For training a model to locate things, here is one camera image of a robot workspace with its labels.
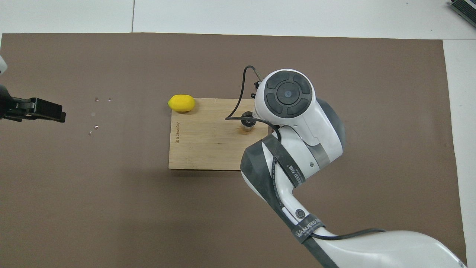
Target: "white tile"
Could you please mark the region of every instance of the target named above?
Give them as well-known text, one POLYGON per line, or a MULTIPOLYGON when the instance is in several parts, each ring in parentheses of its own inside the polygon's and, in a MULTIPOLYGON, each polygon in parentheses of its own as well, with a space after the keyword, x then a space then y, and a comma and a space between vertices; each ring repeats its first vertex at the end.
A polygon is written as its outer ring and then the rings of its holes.
POLYGON ((131 32, 134 0, 0 1, 0 33, 131 32))
POLYGON ((476 267, 476 40, 444 40, 468 267, 476 267))
POLYGON ((134 32, 476 39, 440 0, 136 0, 134 32))

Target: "brown table surface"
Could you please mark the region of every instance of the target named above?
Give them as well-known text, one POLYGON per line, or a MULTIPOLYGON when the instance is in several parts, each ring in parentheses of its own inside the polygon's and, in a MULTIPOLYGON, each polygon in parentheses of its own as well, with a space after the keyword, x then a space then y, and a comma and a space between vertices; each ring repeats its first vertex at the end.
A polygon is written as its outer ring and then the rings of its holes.
POLYGON ((0 121, 2 267, 318 266, 239 172, 168 169, 169 97, 237 98, 249 64, 303 72, 346 125, 296 190, 331 232, 422 232, 466 260, 439 40, 4 34, 1 53, 12 96, 67 114, 0 121))

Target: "velcro strap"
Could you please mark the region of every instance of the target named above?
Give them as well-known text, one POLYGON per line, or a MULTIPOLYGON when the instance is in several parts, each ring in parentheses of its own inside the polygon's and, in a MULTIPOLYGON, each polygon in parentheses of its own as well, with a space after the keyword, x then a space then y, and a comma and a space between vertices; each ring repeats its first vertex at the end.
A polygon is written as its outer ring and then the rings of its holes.
POLYGON ((303 243, 306 238, 308 238, 314 231, 319 227, 324 226, 322 221, 318 219, 315 215, 309 214, 302 221, 300 221, 292 230, 294 237, 303 243))
POLYGON ((290 179, 294 188, 303 184, 306 178, 302 174, 293 157, 284 148, 284 146, 273 135, 268 135, 262 139, 266 148, 277 159, 279 166, 283 169, 286 176, 290 179))

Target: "wooden cutting board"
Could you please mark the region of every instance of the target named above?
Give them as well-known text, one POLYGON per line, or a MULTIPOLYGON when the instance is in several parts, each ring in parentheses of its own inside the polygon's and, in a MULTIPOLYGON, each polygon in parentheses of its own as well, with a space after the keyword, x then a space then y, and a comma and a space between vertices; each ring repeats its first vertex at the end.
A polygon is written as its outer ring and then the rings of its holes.
MULTIPOLYGON (((225 121, 237 99, 195 99, 186 113, 172 111, 170 169, 239 170, 245 148, 268 134, 268 126, 256 123, 243 131, 240 120, 225 121)), ((233 115, 254 110, 254 100, 241 100, 233 115)))

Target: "lemon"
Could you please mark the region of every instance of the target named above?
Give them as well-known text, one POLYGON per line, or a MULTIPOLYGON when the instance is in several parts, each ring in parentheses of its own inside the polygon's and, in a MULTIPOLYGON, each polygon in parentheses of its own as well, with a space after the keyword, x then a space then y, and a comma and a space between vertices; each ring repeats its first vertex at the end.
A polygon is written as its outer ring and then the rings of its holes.
POLYGON ((176 112, 188 112, 195 107, 195 100, 190 95, 174 95, 168 104, 176 112))

